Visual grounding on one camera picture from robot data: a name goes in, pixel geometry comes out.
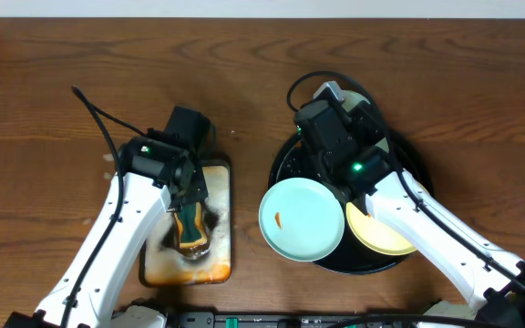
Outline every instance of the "teal object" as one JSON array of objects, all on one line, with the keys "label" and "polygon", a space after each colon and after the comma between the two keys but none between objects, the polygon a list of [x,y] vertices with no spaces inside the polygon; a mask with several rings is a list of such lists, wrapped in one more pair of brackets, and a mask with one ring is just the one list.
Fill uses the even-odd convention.
[{"label": "teal object", "polygon": [[292,178],[275,184],[264,195],[259,225],[263,237],[282,256],[317,261],[339,244],[345,217],[339,201],[324,185]]},{"label": "teal object", "polygon": [[226,328],[238,328],[238,319],[236,318],[226,319]]},{"label": "teal object", "polygon": [[183,226],[181,243],[194,242],[201,238],[200,231],[196,228],[196,204],[184,206],[178,213],[178,219]]}]

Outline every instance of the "light blue plate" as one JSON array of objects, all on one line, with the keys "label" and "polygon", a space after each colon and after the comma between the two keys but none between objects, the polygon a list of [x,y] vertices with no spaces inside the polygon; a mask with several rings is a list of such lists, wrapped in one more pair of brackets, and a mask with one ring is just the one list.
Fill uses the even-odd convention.
[{"label": "light blue plate", "polygon": [[[277,212],[281,228],[275,219]],[[324,185],[292,178],[266,192],[259,208],[259,225],[263,237],[282,256],[317,261],[339,244],[345,217],[342,206]]]}]

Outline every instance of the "wooden table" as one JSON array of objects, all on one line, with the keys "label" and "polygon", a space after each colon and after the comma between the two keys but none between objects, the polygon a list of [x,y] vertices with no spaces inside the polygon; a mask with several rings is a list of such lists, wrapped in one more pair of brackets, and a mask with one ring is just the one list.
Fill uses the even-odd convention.
[{"label": "wooden table", "polygon": [[[363,83],[424,155],[437,198],[525,259],[525,21],[0,19],[0,327],[47,295],[106,197],[108,148],[73,84],[142,128],[163,128],[175,104],[198,109],[232,159],[232,277],[152,290],[135,267],[120,305],[156,296],[222,312],[354,313],[462,302],[419,254],[347,276],[265,244],[259,202],[295,132],[285,94],[317,69]],[[119,143],[132,136],[108,126]]]}]

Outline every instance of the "green strip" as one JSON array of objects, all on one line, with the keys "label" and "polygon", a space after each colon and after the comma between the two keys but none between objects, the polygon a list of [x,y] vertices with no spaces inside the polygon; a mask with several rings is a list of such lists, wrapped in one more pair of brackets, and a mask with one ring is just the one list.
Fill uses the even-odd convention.
[{"label": "green strip", "polygon": [[238,328],[238,319],[236,318],[226,319],[226,328]]}]

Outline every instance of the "black round tray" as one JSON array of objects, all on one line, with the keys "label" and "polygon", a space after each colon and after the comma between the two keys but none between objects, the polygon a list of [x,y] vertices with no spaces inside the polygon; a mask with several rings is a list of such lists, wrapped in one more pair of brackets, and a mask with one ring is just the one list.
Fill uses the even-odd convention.
[{"label": "black round tray", "polygon": [[[431,196],[434,196],[433,185],[427,167],[422,158],[408,141],[394,130],[390,130],[398,160],[413,174]],[[308,160],[304,148],[296,147],[301,140],[297,133],[290,137],[274,159],[269,177],[269,188],[275,183],[289,178],[308,178],[318,180],[312,163]],[[381,272],[399,264],[408,255],[389,256],[367,248],[350,230],[347,220],[345,231],[339,245],[331,254],[314,261],[315,264],[333,272],[347,274],[369,274]]]}]

